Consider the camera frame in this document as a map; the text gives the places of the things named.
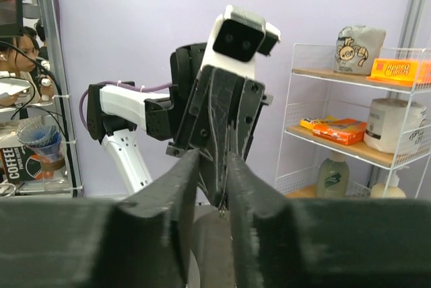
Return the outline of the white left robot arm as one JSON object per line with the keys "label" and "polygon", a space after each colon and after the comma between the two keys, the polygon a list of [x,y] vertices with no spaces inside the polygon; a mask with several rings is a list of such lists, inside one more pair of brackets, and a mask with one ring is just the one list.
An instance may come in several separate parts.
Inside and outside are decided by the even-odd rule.
{"label": "white left robot arm", "polygon": [[170,56],[169,92],[138,89],[132,81],[89,86],[87,128],[113,158],[134,194],[150,173],[135,141],[137,129],[166,141],[168,155],[200,153],[198,186],[214,207],[227,203],[229,153],[246,159],[264,106],[272,103],[264,84],[216,68],[201,68],[205,45],[189,44]]}

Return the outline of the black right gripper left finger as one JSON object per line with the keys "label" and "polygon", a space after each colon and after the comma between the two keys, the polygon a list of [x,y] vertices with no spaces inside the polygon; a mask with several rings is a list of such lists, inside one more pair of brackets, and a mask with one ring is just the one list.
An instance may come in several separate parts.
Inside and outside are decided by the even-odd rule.
{"label": "black right gripper left finger", "polygon": [[121,201],[2,199],[2,287],[186,287],[199,152]]}

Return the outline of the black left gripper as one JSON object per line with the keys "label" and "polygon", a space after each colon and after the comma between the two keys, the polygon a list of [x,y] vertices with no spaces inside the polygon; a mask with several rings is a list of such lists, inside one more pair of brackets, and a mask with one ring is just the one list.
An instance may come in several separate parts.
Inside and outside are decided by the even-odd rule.
{"label": "black left gripper", "polygon": [[246,160],[262,107],[270,103],[260,81],[213,67],[199,72],[170,154],[200,150],[200,186],[211,205],[224,202],[228,151]]}

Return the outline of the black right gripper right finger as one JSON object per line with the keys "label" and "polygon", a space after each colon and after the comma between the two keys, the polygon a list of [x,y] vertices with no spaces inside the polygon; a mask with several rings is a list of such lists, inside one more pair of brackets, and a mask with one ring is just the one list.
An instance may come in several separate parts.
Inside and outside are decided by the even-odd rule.
{"label": "black right gripper right finger", "polygon": [[289,199],[228,156],[238,287],[429,287],[430,203]]}

